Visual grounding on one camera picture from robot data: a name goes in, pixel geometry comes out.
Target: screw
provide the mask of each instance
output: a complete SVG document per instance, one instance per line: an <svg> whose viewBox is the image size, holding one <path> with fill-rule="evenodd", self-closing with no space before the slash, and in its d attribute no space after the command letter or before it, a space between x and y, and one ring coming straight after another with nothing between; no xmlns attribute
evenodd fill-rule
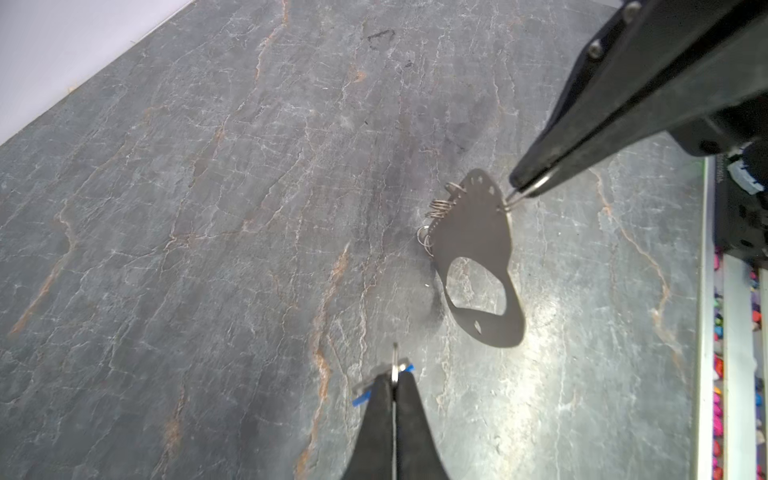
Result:
<svg viewBox="0 0 768 480"><path fill-rule="evenodd" d="M603 45L599 40L592 41L587 47L587 55L589 55L589 58L592 60L598 60L603 56L603 53Z"/></svg>
<svg viewBox="0 0 768 480"><path fill-rule="evenodd" d="M624 19L624 22L631 23L634 18L637 17L637 13L640 12L642 6L643 5L637 0L634 0L633 2L627 2L627 4L621 10L621 17Z"/></svg>

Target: pink bead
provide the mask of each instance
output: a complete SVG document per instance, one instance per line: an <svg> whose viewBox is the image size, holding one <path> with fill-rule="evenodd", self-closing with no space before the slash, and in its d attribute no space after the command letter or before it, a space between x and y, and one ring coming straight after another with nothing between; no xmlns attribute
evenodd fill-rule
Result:
<svg viewBox="0 0 768 480"><path fill-rule="evenodd" d="M716 437L723 436L723 420L720 420L720 417L715 417L713 420L713 432Z"/></svg>

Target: large cutout hole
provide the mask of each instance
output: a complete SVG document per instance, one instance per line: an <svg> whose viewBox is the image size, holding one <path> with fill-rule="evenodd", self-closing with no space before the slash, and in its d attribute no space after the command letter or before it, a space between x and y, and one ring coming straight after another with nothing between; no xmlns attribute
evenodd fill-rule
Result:
<svg viewBox="0 0 768 480"><path fill-rule="evenodd" d="M501 315L507 298L501 280L472 259L459 257L448 268L445 290L458 308L471 308Z"/></svg>

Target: gray metal plate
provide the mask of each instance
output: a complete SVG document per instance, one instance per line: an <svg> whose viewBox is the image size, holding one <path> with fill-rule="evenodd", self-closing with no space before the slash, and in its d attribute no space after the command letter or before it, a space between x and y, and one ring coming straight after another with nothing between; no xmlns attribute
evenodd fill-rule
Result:
<svg viewBox="0 0 768 480"><path fill-rule="evenodd" d="M512 253L507 215L500 210L502 192L483 170L470 171L461 183L466 193L454 190L455 205L445 218L432 221L429 239L445 299L456 322L473 338L489 346L517 346L525 332L525 317L507 265ZM474 260L504 287L506 310L495 315L459 308L445 288L451 262L459 257Z"/></svg>

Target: blue tape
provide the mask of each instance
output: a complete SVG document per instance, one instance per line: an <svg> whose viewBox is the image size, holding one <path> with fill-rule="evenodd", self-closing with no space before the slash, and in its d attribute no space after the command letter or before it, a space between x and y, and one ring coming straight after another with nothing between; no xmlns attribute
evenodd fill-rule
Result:
<svg viewBox="0 0 768 480"><path fill-rule="evenodd" d="M403 371L413 372L413 364L408 365L406 369ZM373 387L373 385L371 385L365 392L363 392L361 396L357 397L356 399L353 399L352 406L359 407L363 403L368 402L368 400L371 398L371 387Z"/></svg>

